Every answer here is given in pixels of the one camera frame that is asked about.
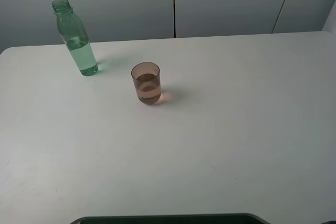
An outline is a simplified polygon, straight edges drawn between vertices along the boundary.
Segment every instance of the panel seam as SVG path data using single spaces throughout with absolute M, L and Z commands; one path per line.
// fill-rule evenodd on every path
M 277 19 L 276 19 L 276 21 L 275 21 L 275 23 L 274 23 L 274 27 L 273 27 L 273 30 L 272 30 L 272 34 L 274 33 L 275 27 L 277 26 L 277 22 L 278 22 L 278 20 L 279 20 L 280 14 L 281 14 L 282 9 L 283 9 L 283 7 L 284 7 L 285 1 L 286 1 L 286 0 L 283 0 L 283 2 L 282 2 L 282 5 L 281 5 L 281 8 L 280 8 L 278 17 L 277 17 Z
M 173 12 L 174 12 L 174 38 L 176 38 L 176 10 L 175 0 L 173 0 Z

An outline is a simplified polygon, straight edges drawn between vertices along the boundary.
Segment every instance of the white table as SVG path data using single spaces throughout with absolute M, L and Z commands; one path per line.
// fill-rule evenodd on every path
M 336 37 L 327 32 L 64 45 L 0 55 L 0 223 L 249 212 L 336 220 Z M 130 71 L 161 68 L 165 101 Z

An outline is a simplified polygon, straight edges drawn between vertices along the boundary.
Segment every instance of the black object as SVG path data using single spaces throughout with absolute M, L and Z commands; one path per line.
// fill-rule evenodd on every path
M 80 224 L 268 224 L 251 214 L 87 217 Z

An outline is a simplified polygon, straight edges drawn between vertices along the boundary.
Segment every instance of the brown liquid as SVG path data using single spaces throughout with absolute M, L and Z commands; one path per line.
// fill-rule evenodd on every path
M 145 73 L 137 78 L 136 92 L 141 102 L 147 105 L 156 103 L 161 96 L 160 80 L 152 73 Z

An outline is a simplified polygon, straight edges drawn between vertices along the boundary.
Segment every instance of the water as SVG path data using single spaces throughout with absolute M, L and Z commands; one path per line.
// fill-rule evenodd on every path
M 147 105 L 156 103 L 161 96 L 160 80 L 151 73 L 142 74 L 137 80 L 142 82 L 136 87 L 139 100 Z
M 75 37 L 68 41 L 67 46 L 82 75 L 90 76 L 97 73 L 97 62 L 89 42 L 80 41 Z

